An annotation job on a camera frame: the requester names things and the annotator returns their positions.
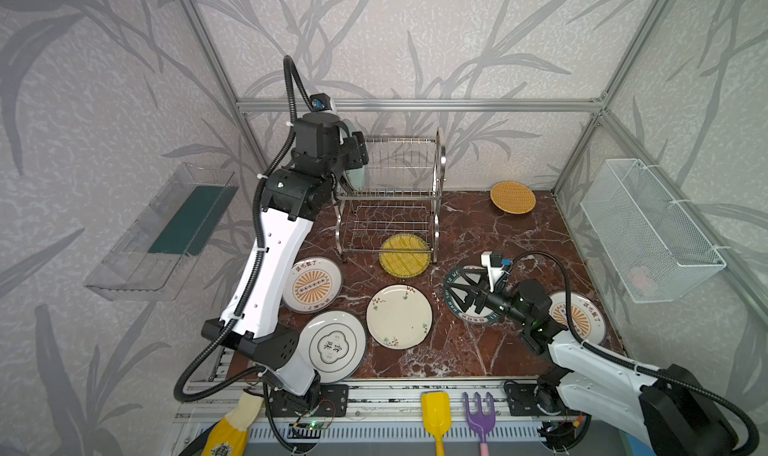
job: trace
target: plate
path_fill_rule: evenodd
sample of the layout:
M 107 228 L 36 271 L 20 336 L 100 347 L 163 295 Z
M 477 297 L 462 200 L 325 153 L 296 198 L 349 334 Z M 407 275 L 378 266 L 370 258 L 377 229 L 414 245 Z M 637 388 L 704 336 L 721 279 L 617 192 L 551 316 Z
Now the plate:
M 467 292 L 461 288 L 451 287 L 452 283 L 477 286 L 480 279 L 488 281 L 488 270 L 485 267 L 471 265 L 454 268 L 448 273 L 446 281 L 442 285 L 442 297 L 451 313 L 467 323 L 475 325 L 495 323 L 500 315 L 489 308 L 484 307 L 480 313 L 477 313 L 475 312 L 475 305 L 471 305 L 464 311 L 461 307 L 465 306 Z
M 297 313 L 327 307 L 341 291 L 339 267 L 328 258 L 303 259 L 293 265 L 283 288 L 283 302 Z
M 408 349 L 427 337 L 432 327 L 432 307 L 421 291 L 395 284 L 371 298 L 366 323 L 371 336 L 381 346 Z
M 330 384 L 357 371 L 367 349 L 366 330 L 358 318 L 346 311 L 326 311 L 302 329 L 296 351 L 317 369 L 321 384 Z
M 549 316 L 555 321 L 568 326 L 565 319 L 565 291 L 558 291 L 549 296 L 552 306 Z M 605 317 L 589 299 L 571 291 L 571 316 L 576 333 L 587 341 L 599 345 L 605 339 Z
M 525 214 L 536 206 L 536 196 L 524 184 L 502 181 L 491 188 L 491 201 L 507 213 Z
M 398 233 L 387 238 L 382 250 L 421 250 L 429 251 L 425 240 L 410 233 Z M 395 278 L 413 278 L 424 272 L 429 266 L 430 253 L 379 253 L 379 262 Z

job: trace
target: marble countertop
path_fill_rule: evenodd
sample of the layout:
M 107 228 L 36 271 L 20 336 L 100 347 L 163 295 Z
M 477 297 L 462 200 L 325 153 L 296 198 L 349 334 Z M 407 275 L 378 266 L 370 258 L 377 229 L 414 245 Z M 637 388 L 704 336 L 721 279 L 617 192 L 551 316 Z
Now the marble countertop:
M 502 318 L 488 325 L 470 324 L 454 316 L 443 302 L 442 284 L 448 272 L 457 266 L 480 264 L 483 251 L 501 251 L 510 258 L 527 250 L 554 254 L 569 271 L 572 291 L 589 298 L 605 314 L 552 195 L 548 191 L 535 194 L 537 203 L 532 212 L 511 215 L 496 208 L 488 192 L 445 192 L 438 261 L 410 279 L 389 275 L 375 253 L 348 253 L 347 261 L 342 263 L 335 251 L 336 215 L 330 206 L 323 208 L 298 259 L 322 256 L 339 264 L 344 286 L 325 310 L 348 311 L 365 326 L 370 298 L 379 289 L 397 283 L 417 288 L 432 306 L 432 328 L 421 344 L 406 350 L 390 349 L 369 337 L 366 357 L 353 378 L 535 376 L 546 372 L 551 365 L 523 346 L 517 336 L 522 327 L 516 322 Z M 525 278 L 538 279 L 549 293 L 563 288 L 561 273 L 543 257 L 518 264 L 510 281 Z M 315 315 L 283 307 L 280 322 L 300 329 Z M 622 352 L 608 318 L 606 326 L 608 335 L 603 346 Z M 245 365 L 245 357 L 236 355 L 230 373 Z

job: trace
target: clear plastic shelf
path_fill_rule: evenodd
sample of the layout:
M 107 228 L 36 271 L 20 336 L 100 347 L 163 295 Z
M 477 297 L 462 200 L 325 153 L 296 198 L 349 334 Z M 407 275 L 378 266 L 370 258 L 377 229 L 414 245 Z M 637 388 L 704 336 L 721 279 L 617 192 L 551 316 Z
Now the clear plastic shelf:
M 182 163 L 85 287 L 110 300 L 175 299 L 236 192 L 233 171 Z

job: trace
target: yellow toy shovel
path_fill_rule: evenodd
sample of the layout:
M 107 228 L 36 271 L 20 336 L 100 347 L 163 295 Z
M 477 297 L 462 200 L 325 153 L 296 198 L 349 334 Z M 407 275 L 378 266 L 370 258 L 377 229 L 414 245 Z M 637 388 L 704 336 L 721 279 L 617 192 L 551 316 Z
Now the yellow toy shovel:
M 442 436 L 451 428 L 451 400 L 442 391 L 422 394 L 424 429 L 436 440 L 437 456 L 446 456 Z

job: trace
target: stainless steel dish rack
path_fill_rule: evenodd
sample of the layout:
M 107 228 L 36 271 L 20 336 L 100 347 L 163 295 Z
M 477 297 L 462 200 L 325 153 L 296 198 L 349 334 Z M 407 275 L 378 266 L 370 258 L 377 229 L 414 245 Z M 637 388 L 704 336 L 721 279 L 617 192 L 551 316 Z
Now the stainless steel dish rack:
M 361 191 L 339 187 L 336 249 L 381 253 L 387 238 L 413 233 L 427 242 L 437 261 L 440 203 L 446 173 L 446 147 L 434 137 L 367 137 L 369 162 Z M 408 250 L 397 250 L 404 253 Z

